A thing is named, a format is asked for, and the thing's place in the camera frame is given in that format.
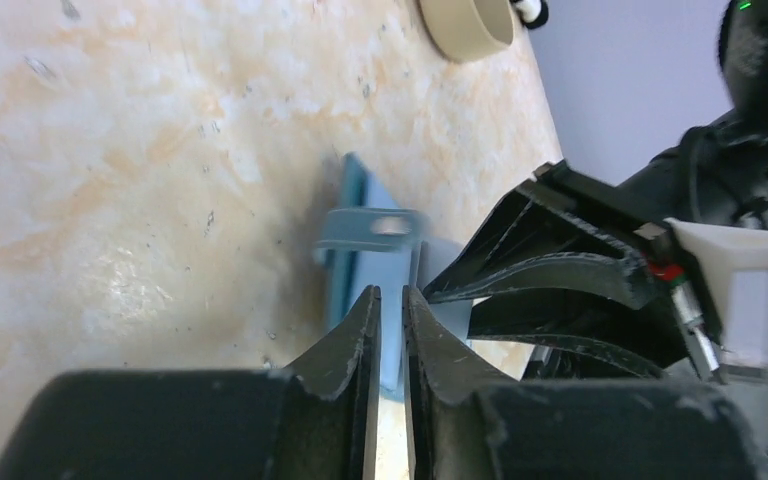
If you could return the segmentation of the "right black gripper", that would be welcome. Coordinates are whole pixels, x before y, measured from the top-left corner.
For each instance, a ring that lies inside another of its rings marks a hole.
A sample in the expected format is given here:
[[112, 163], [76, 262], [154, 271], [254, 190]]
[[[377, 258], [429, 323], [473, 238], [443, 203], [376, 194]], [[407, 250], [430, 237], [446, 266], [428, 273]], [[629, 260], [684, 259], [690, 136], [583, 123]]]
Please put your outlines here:
[[530, 344], [524, 379], [661, 378], [683, 360], [722, 378], [720, 318], [696, 258], [643, 199], [563, 162], [504, 195], [423, 294], [496, 295], [472, 307], [468, 337]]

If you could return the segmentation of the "blue leather card holder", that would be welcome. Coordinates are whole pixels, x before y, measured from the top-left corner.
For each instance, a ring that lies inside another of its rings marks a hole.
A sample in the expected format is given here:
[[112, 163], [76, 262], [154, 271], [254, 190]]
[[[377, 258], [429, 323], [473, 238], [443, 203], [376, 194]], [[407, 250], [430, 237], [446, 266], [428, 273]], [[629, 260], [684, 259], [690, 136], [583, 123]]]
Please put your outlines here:
[[404, 400], [403, 288], [423, 289], [462, 249], [456, 242], [431, 236], [420, 212], [399, 207], [356, 153], [344, 155], [338, 203], [325, 217], [313, 255], [327, 272], [328, 330], [342, 322], [367, 286], [381, 291], [382, 396]]

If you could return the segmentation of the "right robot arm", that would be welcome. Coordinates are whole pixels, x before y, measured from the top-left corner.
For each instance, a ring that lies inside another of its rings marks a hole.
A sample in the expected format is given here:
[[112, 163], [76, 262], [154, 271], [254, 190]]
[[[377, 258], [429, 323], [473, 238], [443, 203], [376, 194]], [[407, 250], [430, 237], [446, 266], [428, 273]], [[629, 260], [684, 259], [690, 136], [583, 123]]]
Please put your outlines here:
[[472, 301], [472, 339], [531, 344], [527, 380], [659, 378], [720, 346], [725, 317], [671, 221], [768, 231], [768, 1], [727, 5], [718, 62], [729, 112], [616, 186], [541, 166], [425, 299]]

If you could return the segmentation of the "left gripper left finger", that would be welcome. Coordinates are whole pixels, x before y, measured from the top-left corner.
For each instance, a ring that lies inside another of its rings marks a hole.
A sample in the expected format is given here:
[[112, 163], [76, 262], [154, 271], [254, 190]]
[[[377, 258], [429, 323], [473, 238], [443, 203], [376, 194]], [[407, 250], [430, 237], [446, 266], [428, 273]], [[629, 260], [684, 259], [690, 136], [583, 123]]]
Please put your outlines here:
[[375, 477], [380, 320], [380, 289], [368, 286], [342, 322], [288, 366], [283, 479]]

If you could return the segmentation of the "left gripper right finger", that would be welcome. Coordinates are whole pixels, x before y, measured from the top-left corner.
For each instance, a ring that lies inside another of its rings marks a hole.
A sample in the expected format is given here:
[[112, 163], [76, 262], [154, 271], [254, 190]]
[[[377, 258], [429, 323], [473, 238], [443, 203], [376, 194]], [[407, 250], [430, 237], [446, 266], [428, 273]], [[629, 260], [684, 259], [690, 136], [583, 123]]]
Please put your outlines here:
[[510, 377], [435, 318], [415, 287], [402, 290], [403, 369], [412, 479], [494, 479], [489, 420], [476, 392]]

